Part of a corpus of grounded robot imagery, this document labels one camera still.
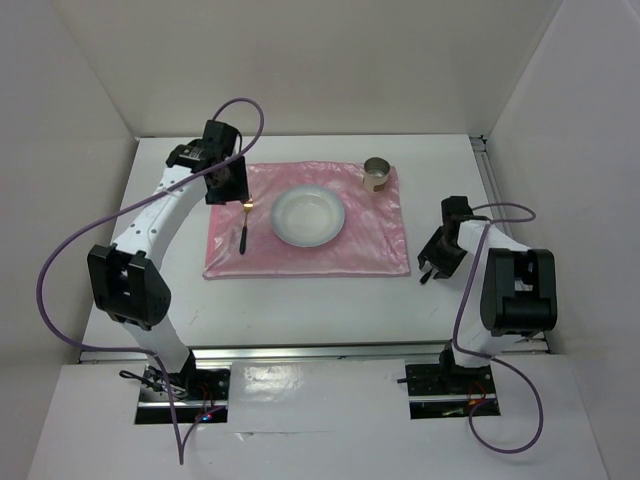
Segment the silver table knife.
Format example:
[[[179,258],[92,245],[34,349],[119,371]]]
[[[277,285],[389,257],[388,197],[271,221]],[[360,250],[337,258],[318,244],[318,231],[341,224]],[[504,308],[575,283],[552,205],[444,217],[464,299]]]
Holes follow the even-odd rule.
[[[428,272],[424,273],[422,275],[422,277],[420,278],[419,283],[421,285],[425,285],[428,282],[428,280],[431,278],[431,275],[432,275],[432,271],[431,270],[429,270]]]

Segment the pink satin cloth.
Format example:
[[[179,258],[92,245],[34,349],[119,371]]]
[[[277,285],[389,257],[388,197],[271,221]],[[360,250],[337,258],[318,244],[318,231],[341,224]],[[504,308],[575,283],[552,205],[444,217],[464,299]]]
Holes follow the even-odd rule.
[[[211,209],[204,279],[409,275],[395,170],[380,192],[357,163],[257,163],[248,179],[251,212]]]

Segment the gold fork green handle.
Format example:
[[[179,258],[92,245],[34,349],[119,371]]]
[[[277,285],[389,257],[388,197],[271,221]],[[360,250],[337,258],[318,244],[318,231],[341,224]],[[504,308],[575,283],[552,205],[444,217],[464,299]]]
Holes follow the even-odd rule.
[[[246,247],[247,247],[247,237],[248,237],[248,217],[249,214],[251,213],[252,209],[254,206],[254,202],[252,198],[249,198],[244,204],[243,204],[243,211],[244,211],[244,220],[243,220],[243,225],[242,225],[242,230],[241,230],[241,237],[240,237],[240,245],[239,245],[239,254],[240,255],[244,255],[246,252]]]

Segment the brown paper cup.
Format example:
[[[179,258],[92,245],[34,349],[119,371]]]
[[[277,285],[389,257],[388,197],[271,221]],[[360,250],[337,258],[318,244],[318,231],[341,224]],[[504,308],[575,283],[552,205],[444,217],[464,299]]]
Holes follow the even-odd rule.
[[[363,186],[369,193],[382,192],[388,182],[392,167],[380,157],[368,158],[363,164]]]

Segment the white ceramic bowl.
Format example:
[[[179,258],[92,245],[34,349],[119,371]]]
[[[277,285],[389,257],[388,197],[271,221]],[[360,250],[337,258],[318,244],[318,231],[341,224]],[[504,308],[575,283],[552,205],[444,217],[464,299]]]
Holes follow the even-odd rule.
[[[300,248],[315,248],[331,242],[346,219],[343,202],[333,191],[312,184],[281,193],[270,209],[270,224],[283,242]]]

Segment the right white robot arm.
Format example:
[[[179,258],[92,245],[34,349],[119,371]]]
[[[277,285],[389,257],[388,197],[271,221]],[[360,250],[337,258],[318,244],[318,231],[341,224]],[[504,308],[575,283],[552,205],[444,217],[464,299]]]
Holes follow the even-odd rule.
[[[476,213],[465,196],[441,201],[442,223],[418,254],[420,282],[449,279],[467,255],[470,276],[462,300],[468,301],[478,271],[484,272],[479,318],[462,325],[464,306],[452,339],[427,381],[446,394],[471,393],[491,361],[517,342],[551,331],[557,323],[555,257],[503,233],[496,220]]]

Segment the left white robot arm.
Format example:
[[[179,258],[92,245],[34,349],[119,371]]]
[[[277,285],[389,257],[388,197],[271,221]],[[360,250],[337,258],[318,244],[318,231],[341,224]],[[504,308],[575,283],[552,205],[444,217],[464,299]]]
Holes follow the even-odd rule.
[[[87,257],[96,307],[145,350],[151,367],[163,374],[163,389],[176,399],[193,394],[198,376],[192,351],[169,319],[171,291],[160,268],[197,203],[248,200],[245,160],[224,163],[235,154],[240,137],[235,127],[208,121],[200,138],[178,145],[169,154],[156,200],[142,208],[110,246],[96,245]]]

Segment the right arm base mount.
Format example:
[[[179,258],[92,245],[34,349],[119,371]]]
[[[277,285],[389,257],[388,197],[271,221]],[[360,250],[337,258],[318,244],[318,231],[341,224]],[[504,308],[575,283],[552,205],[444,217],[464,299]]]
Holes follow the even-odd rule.
[[[500,416],[489,366],[460,367],[447,346],[436,363],[409,363],[396,381],[406,388],[412,420]]]

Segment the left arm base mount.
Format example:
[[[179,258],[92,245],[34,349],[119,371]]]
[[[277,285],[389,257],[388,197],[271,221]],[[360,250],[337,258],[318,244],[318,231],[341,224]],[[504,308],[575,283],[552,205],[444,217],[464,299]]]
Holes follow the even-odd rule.
[[[231,370],[198,370],[189,386],[167,385],[160,372],[147,367],[142,374],[120,370],[119,377],[139,383],[140,390],[134,423],[136,425],[171,424],[168,389],[171,389],[179,424],[198,420],[203,424],[226,423]]]

